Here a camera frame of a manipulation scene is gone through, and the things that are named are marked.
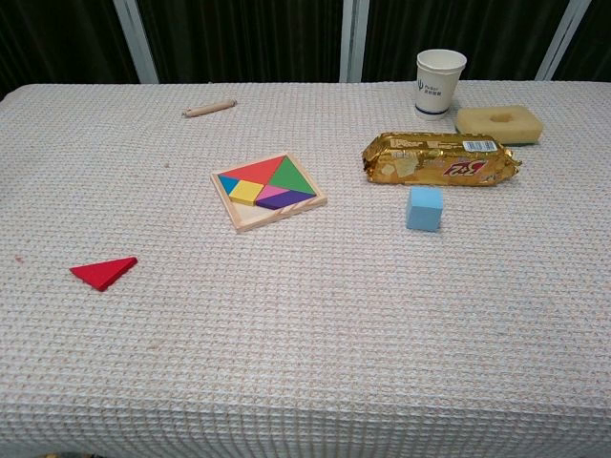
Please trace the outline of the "medium red tangram triangle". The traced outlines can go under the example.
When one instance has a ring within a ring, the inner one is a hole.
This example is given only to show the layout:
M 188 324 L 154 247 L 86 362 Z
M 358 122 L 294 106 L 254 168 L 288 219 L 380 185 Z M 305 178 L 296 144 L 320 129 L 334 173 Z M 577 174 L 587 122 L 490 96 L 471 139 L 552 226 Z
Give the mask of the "medium red tangram triangle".
M 128 257 L 71 267 L 70 272 L 97 291 L 105 291 L 136 264 L 136 257 Z

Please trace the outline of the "purple tangram parallelogram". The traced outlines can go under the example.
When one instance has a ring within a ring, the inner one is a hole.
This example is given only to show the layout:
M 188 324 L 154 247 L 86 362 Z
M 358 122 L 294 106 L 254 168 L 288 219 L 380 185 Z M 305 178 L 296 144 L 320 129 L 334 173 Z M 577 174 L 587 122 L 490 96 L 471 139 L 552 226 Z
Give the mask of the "purple tangram parallelogram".
M 278 210 L 312 198 L 315 198 L 315 195 L 289 190 L 271 197 L 257 199 L 256 205 L 270 210 Z

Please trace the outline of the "small pink tangram triangle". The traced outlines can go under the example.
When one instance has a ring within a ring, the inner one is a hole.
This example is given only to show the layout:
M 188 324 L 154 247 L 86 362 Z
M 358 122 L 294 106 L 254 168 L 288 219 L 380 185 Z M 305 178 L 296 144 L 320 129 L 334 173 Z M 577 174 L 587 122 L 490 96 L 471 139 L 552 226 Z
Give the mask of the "small pink tangram triangle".
M 277 195 L 284 194 L 286 192 L 288 192 L 288 189 L 267 184 L 262 188 L 261 192 L 257 195 L 256 202 L 258 202 L 259 200 L 266 199 L 266 198 L 275 197 Z

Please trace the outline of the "large green tangram triangle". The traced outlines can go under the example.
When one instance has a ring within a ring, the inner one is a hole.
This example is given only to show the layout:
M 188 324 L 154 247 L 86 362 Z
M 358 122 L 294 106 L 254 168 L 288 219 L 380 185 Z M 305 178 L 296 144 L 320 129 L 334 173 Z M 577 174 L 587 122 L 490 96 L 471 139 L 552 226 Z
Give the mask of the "large green tangram triangle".
M 305 176 L 288 156 L 283 158 L 283 161 L 268 181 L 268 184 L 305 194 L 316 194 Z

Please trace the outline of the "yellow tangram square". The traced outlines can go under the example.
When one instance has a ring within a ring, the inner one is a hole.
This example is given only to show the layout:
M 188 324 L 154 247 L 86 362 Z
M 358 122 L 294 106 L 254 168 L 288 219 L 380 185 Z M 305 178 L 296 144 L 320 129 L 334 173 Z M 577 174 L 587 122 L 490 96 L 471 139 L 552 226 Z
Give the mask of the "yellow tangram square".
M 229 198 L 239 204 L 255 206 L 257 197 L 263 188 L 264 185 L 261 183 L 239 180 L 229 193 Z

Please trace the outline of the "large red tangram triangle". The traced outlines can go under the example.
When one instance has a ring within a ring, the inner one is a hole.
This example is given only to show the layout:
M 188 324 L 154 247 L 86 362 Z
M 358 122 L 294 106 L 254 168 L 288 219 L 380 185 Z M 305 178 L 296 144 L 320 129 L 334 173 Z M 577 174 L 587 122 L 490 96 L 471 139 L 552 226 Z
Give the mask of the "large red tangram triangle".
M 249 163 L 242 167 L 221 172 L 220 176 L 266 184 L 276 173 L 284 159 L 285 155 L 275 156 L 270 159 Z

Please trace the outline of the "beige waffle tablecloth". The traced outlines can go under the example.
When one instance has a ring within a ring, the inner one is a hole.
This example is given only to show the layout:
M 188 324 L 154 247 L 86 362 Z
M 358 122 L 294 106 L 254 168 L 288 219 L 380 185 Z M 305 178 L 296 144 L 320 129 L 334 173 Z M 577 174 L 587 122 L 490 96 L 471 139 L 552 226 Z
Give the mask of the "beige waffle tablecloth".
M 463 81 L 543 122 L 494 187 L 367 181 L 412 83 L 27 85 L 0 101 L 0 458 L 611 458 L 611 83 Z M 233 108 L 182 112 L 227 99 Z M 238 233 L 210 176 L 327 204 Z M 136 257 L 105 291 L 71 267 Z

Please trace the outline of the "light blue cube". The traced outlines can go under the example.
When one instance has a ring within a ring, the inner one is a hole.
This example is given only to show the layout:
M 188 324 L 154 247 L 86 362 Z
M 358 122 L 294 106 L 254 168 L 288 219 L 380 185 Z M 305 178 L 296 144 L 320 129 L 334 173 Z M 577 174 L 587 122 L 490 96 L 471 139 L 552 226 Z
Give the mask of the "light blue cube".
M 443 212 L 442 192 L 429 186 L 412 186 L 410 189 L 406 227 L 413 230 L 436 232 Z

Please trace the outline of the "gold foil snack package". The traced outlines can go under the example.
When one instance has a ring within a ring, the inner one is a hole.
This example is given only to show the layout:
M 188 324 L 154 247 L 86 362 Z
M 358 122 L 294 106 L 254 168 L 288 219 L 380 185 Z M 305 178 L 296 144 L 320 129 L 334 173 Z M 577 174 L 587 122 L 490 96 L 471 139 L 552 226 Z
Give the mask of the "gold foil snack package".
M 385 184 L 493 186 L 521 162 L 489 135 L 389 132 L 363 151 L 368 181 Z

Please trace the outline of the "thin wooden stick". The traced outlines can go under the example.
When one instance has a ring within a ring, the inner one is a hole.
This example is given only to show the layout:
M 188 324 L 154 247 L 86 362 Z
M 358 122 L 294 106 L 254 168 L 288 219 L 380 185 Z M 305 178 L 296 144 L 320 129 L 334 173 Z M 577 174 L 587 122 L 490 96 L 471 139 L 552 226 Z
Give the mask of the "thin wooden stick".
M 235 99 L 227 99 L 212 104 L 207 104 L 199 107 L 187 108 L 182 112 L 182 116 L 186 118 L 198 117 L 202 115 L 209 115 L 215 112 L 227 110 L 237 105 Z

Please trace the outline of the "white paper cup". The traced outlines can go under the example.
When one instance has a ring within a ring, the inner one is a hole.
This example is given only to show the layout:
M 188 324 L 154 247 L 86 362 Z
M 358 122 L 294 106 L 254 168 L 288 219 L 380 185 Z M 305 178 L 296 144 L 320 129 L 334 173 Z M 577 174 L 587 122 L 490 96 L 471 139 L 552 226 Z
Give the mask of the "white paper cup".
M 424 119 L 439 119 L 451 107 L 467 57 L 457 51 L 430 49 L 416 56 L 415 112 Z

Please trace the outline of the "dark pleated curtain panel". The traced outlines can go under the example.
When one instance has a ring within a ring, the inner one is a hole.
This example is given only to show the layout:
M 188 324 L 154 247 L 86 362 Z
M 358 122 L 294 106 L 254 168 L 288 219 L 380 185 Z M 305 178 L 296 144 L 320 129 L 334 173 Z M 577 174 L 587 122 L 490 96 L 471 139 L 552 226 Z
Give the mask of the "dark pleated curtain panel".
M 343 0 L 137 0 L 162 83 L 336 82 Z
M 362 80 L 413 81 L 416 56 L 467 57 L 467 80 L 533 80 L 570 0 L 370 0 Z
M 611 0 L 591 0 L 553 79 L 611 82 Z
M 0 0 L 0 100 L 28 84 L 134 84 L 113 0 Z

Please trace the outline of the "yellow sponge with hole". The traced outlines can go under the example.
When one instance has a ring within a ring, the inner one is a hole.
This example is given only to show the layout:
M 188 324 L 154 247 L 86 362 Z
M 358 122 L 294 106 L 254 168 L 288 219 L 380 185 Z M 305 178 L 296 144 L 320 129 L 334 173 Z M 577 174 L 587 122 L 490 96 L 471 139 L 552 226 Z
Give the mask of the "yellow sponge with hole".
M 523 106 L 461 108 L 454 122 L 461 134 L 489 135 L 503 145 L 535 144 L 543 124 Z

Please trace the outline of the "wooden tangram puzzle tray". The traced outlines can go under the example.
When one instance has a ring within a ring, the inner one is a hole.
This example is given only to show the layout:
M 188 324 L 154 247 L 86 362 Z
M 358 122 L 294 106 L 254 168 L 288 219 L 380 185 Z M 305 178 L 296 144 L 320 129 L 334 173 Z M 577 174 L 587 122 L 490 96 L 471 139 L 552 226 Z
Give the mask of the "wooden tangram puzzle tray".
M 221 202 L 227 212 L 228 216 L 231 219 L 231 222 L 238 233 L 243 233 L 248 230 L 265 226 L 272 222 L 277 222 L 281 219 L 286 219 L 291 216 L 300 214 L 305 211 L 312 210 L 314 208 L 318 208 L 327 204 L 327 196 L 315 182 L 311 174 L 306 170 L 306 168 L 301 164 L 301 162 L 291 154 L 281 154 L 279 156 L 288 156 L 298 168 L 298 170 L 305 176 L 311 187 L 316 192 L 315 198 L 305 200 L 302 202 L 295 203 L 293 205 L 289 205 L 287 207 L 278 209 L 278 210 L 270 210 L 260 206 L 248 206 L 233 202 L 230 200 L 229 195 L 224 192 L 224 189 L 219 180 L 219 174 L 224 171 L 228 171 L 234 168 L 242 167 L 249 163 L 258 162 L 261 160 L 270 159 L 275 156 L 270 156 L 267 158 L 261 158 L 255 161 L 251 161 L 248 163 L 241 164 L 236 167 L 230 167 L 226 170 L 214 172 L 211 174 L 210 179 L 213 183 L 219 197 L 221 198 Z

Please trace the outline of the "white partition post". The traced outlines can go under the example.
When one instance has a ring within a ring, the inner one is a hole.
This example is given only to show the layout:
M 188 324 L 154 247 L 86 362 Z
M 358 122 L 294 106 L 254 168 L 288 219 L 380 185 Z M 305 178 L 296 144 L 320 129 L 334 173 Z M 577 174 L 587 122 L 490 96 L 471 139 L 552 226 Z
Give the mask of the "white partition post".
M 343 0 L 340 83 L 362 81 L 368 20 L 369 0 Z
M 554 36 L 539 64 L 535 81 L 550 81 L 571 44 L 592 0 L 569 0 Z
M 137 0 L 113 0 L 120 26 L 141 84 L 158 84 L 158 72 Z

